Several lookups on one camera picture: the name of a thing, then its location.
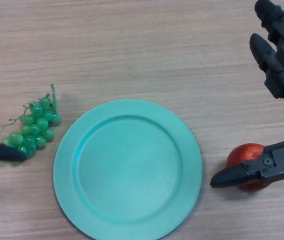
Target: red apple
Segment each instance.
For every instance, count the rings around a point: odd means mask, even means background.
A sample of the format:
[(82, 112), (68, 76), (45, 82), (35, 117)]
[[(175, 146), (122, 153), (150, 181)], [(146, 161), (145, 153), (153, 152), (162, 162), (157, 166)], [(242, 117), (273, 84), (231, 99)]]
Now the red apple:
[[(257, 159), (264, 150), (263, 145), (257, 143), (246, 143), (233, 149), (227, 157), (226, 168), (230, 168), (245, 160), (255, 160)], [(261, 185), (258, 181), (253, 181), (247, 184), (237, 186), (240, 190), (252, 193), (262, 190), (267, 187), (267, 185)]]

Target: wood grain surface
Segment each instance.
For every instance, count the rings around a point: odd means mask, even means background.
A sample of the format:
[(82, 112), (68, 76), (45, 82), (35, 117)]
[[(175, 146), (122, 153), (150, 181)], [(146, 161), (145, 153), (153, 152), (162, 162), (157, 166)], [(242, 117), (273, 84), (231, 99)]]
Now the wood grain surface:
[[(276, 0), (284, 8), (284, 0)], [(84, 240), (52, 187), (60, 140), (84, 112), (135, 98), (175, 112), (203, 155), (201, 195), (165, 240), (284, 240), (284, 181), (258, 194), (212, 189), (237, 145), (284, 141), (284, 102), (249, 48), (266, 37), (255, 0), (0, 0), (0, 130), (54, 83), (62, 124), (20, 167), (0, 167), (0, 240)], [(5, 129), (0, 138), (19, 124)]]

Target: plastic grapes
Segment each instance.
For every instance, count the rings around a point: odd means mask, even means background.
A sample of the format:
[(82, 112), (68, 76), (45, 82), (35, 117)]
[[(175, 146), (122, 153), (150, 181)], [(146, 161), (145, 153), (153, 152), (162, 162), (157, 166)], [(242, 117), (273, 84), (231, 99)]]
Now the plastic grapes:
[(61, 122), (61, 116), (57, 113), (57, 102), (54, 85), (51, 84), (52, 99), (47, 93), (38, 101), (31, 101), (27, 106), (23, 105), (24, 113), (16, 119), (9, 119), (14, 124), (22, 123), (20, 132), (11, 132), (8, 137), (2, 139), (3, 144), (17, 148), (30, 159), (36, 150), (45, 148), (46, 143), (54, 139), (54, 131), (49, 126), (56, 126)]

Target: black robotic claw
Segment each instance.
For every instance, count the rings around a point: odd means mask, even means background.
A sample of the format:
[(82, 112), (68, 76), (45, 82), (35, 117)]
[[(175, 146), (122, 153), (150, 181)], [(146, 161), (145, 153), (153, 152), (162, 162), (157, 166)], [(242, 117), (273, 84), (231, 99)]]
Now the black robotic claw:
[[(284, 99), (284, 11), (269, 0), (258, 0), (255, 11), (268, 40), (277, 47), (275, 51), (260, 35), (254, 33), (250, 39), (251, 52), (265, 72), (265, 85), (276, 99)], [(255, 161), (221, 170), (211, 179), (213, 188), (224, 188), (250, 181), (268, 185), (284, 179), (284, 142), (265, 147), (264, 153)]]

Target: screw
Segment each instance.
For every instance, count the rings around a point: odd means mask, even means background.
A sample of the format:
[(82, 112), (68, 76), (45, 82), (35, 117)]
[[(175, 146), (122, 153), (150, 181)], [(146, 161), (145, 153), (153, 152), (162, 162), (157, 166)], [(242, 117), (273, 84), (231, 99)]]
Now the screw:
[(264, 159), (264, 164), (265, 165), (269, 166), (269, 165), (272, 165), (272, 163), (273, 163), (273, 160), (271, 160), (270, 158)]

